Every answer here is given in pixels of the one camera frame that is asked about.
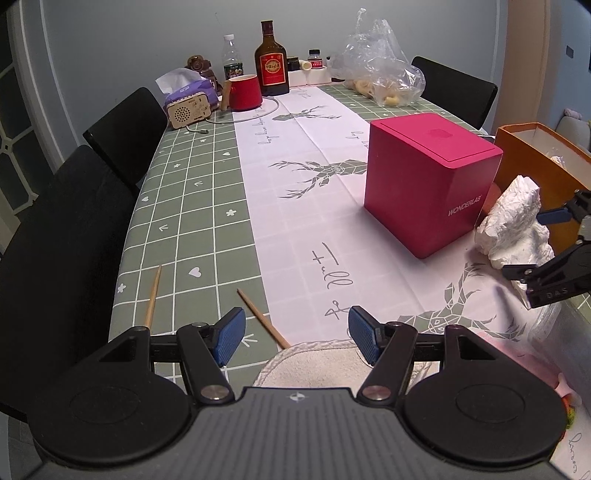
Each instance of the food in plastic bag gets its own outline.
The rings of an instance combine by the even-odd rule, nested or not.
[[[359,10],[345,51],[331,59],[332,76],[346,80],[347,88],[379,106],[408,105],[421,96],[425,77],[409,64],[388,22],[375,20],[364,26],[365,13],[365,8]]]

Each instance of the small figurine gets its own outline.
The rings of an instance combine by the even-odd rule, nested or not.
[[[212,70],[212,63],[209,60],[205,60],[201,55],[193,55],[187,60],[187,65],[185,68],[199,72],[202,77],[211,80],[217,91],[217,94],[221,95],[222,86],[218,83],[217,78]]]

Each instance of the blue gripper pad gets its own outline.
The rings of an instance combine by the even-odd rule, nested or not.
[[[232,355],[242,342],[246,332],[246,313],[234,307],[213,326],[218,330],[217,345],[212,355],[219,367],[227,365]]]
[[[375,365],[381,353],[375,331],[381,324],[363,308],[355,305],[349,310],[349,334],[370,365]]]
[[[570,222],[573,219],[573,216],[568,209],[562,207],[540,212],[536,215],[535,219],[538,220],[538,223],[541,225],[553,225],[555,223]]]

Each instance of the brown glass bottle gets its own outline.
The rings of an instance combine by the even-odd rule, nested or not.
[[[262,25],[262,43],[255,52],[256,75],[263,96],[289,93],[287,77],[287,53],[275,41],[273,20],[265,20]]]

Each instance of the red box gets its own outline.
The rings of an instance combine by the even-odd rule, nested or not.
[[[365,208],[428,257],[474,228],[502,153],[436,113],[373,121]]]

